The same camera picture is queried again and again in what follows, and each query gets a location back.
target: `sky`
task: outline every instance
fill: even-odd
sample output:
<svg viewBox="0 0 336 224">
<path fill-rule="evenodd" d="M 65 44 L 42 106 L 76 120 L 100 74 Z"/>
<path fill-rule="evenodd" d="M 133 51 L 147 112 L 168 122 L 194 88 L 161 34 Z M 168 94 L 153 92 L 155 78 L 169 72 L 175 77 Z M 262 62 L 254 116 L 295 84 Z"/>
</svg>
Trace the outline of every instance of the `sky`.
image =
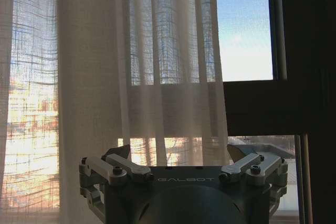
<svg viewBox="0 0 336 224">
<path fill-rule="evenodd" d="M 268 0 L 217 0 L 223 81 L 271 80 Z"/>
</svg>

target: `metal bracket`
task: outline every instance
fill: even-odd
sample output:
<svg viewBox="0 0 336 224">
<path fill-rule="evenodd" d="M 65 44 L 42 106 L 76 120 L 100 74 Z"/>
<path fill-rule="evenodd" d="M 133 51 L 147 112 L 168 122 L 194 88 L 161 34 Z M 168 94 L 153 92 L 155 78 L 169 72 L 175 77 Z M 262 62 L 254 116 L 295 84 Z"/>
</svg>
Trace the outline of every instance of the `metal bracket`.
<svg viewBox="0 0 336 224">
<path fill-rule="evenodd" d="M 146 183 L 154 180 L 154 175 L 151 173 L 149 167 L 137 165 L 117 154 L 106 156 L 106 162 L 113 166 L 120 166 L 126 170 L 134 182 Z"/>
<path fill-rule="evenodd" d="M 97 157 L 83 158 L 79 164 L 80 194 L 87 198 L 89 208 L 105 223 L 105 206 L 101 201 L 100 190 L 94 185 L 108 181 L 110 186 L 120 186 L 127 182 L 125 170 L 116 169 Z"/>
<path fill-rule="evenodd" d="M 252 166 L 246 170 L 247 183 L 255 186 L 262 186 L 266 183 L 266 179 L 277 170 L 281 164 L 281 157 L 272 153 L 261 153 L 264 161 L 259 166 Z"/>
<path fill-rule="evenodd" d="M 232 165 L 222 166 L 220 169 L 224 174 L 219 175 L 219 179 L 224 183 L 235 183 L 240 181 L 240 177 L 251 165 L 260 164 L 260 155 L 250 153 Z"/>
</svg>

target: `window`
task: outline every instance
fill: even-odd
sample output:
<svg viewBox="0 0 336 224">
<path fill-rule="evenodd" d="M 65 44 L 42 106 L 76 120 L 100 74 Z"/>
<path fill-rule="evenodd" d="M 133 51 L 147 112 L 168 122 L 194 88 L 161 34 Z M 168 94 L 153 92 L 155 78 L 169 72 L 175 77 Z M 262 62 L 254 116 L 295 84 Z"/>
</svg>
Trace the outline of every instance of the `window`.
<svg viewBox="0 0 336 224">
<path fill-rule="evenodd" d="M 269 0 L 217 0 L 224 81 L 271 80 Z"/>
</svg>

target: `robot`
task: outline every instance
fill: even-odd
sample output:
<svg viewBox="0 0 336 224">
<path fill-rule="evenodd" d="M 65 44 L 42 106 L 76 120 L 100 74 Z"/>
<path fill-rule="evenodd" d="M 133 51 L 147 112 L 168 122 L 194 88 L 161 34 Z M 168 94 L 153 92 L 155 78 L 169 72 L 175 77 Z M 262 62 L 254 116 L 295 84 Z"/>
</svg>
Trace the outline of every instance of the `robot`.
<svg viewBox="0 0 336 224">
<path fill-rule="evenodd" d="M 267 224 L 287 192 L 285 158 L 274 145 L 228 145 L 225 166 L 137 165 L 130 145 L 79 164 L 80 194 L 105 224 Z"/>
</svg>

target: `curtain fold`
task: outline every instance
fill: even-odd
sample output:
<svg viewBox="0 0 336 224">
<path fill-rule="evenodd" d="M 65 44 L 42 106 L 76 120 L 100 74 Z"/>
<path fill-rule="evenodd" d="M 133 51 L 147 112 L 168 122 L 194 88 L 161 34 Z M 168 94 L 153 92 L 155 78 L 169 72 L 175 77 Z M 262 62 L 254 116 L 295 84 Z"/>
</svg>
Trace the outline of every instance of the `curtain fold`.
<svg viewBox="0 0 336 224">
<path fill-rule="evenodd" d="M 228 161 L 216 0 L 0 0 L 0 18 L 0 223 L 99 223 L 78 163 L 111 147 Z"/>
<path fill-rule="evenodd" d="M 56 0 L 0 0 L 0 223 L 58 223 Z"/>
</svg>

